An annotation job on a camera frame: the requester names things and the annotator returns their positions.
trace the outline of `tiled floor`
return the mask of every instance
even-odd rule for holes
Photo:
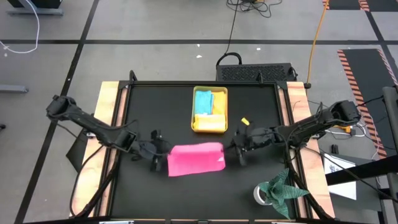
[[[94,0],[65,0],[63,17],[40,16],[40,39],[79,40]],[[0,39],[34,39],[34,16],[9,16],[10,5],[0,1]],[[322,13],[322,1],[284,0],[265,19],[257,12],[238,13],[233,39],[312,40]],[[133,69],[139,80],[215,80],[215,63],[225,44],[183,44],[185,39],[228,39],[234,12],[222,0],[99,0],[88,33],[89,40],[178,40],[174,44],[86,44],[81,52],[68,95],[87,112],[94,112],[102,81],[125,80]],[[398,40],[398,12],[373,16],[386,40]],[[327,11],[320,40],[377,40],[364,11]],[[33,45],[12,45],[17,50]],[[0,223],[13,223],[27,183],[49,128],[45,108],[60,94],[77,45],[40,44],[31,54],[0,52],[0,83],[27,85],[26,95],[0,93]],[[318,45],[313,59],[312,89],[308,98],[326,105],[353,100],[338,49],[378,48],[378,45]],[[290,62],[305,81],[311,45],[235,44],[231,52],[244,63]],[[389,50],[398,60],[398,45]],[[236,63],[226,58],[223,63]],[[317,105],[311,105],[315,112]],[[65,123],[73,132],[79,127]],[[319,141],[328,149],[331,136]],[[66,218],[76,172],[65,154],[73,143],[64,130],[52,139],[25,222]],[[370,158],[375,148],[366,138],[339,141],[342,154]],[[335,208],[337,217],[351,220],[355,211]],[[378,222],[377,214],[361,211],[357,222]]]

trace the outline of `pink cloth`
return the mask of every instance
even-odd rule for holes
[[[167,156],[167,161],[169,177],[201,174],[225,168],[223,145],[218,142],[174,146]]]

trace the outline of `black tabletop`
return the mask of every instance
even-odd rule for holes
[[[224,134],[194,133],[190,127],[194,86],[135,86],[129,97],[126,122],[139,120],[141,139],[162,131],[171,144],[222,142],[228,145],[242,117],[256,127],[282,124],[275,86],[226,86],[228,130]],[[255,186],[271,180],[285,168],[283,149],[269,146],[246,154],[241,167],[234,154],[226,154],[226,168],[219,172],[168,177],[167,168],[150,172],[150,162],[131,161],[120,153],[118,178],[113,190],[111,214],[117,218],[165,219],[277,219],[284,218],[272,206],[258,205]],[[294,218],[292,201],[287,201]]]

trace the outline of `wooden frame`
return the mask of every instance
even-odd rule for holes
[[[107,124],[111,124],[113,111],[116,103],[116,96],[118,93],[119,82],[103,82],[95,109],[95,117],[102,120]],[[302,82],[288,82],[288,93],[290,98],[290,106],[293,110],[294,121],[300,121],[304,118],[311,116],[310,108],[308,106],[307,96],[305,94]],[[121,101],[119,105],[118,117],[116,125],[119,126],[122,122],[124,107],[126,105],[127,88],[121,92]],[[285,104],[284,92],[279,91],[280,103],[282,107],[282,114],[285,124],[289,124],[287,116],[287,107]],[[96,139],[89,139],[86,147],[86,152],[83,161],[89,157],[100,145]],[[307,147],[319,151],[318,143],[316,140],[311,139]],[[89,161],[80,174],[80,178],[76,185],[75,194],[73,197],[72,208],[75,213],[81,211],[87,202],[91,199],[92,195],[96,192],[99,186],[101,172],[104,164],[105,149],[102,149]],[[323,171],[321,157],[309,150],[301,150],[302,165],[304,169],[305,181],[308,190],[320,204],[320,206],[329,214],[334,217],[333,205],[331,203],[330,194],[326,182],[325,173]],[[109,169],[112,167],[115,156],[115,150],[111,151]],[[106,189],[101,201],[99,215],[106,215],[109,199],[109,188]],[[300,216],[306,218],[305,205],[303,198],[298,199]],[[317,214],[312,210],[313,217],[316,218]]]

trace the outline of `yellow tray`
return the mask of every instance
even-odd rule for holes
[[[193,123],[195,122],[195,93],[196,91],[212,91],[212,92],[221,92],[225,93],[226,101],[225,101],[225,129],[222,131],[212,130],[212,129],[195,129],[193,127]],[[193,88],[193,100],[192,100],[192,117],[191,117],[191,128],[194,132],[197,133],[224,133],[228,129],[228,90],[225,87],[218,86],[195,86]]]

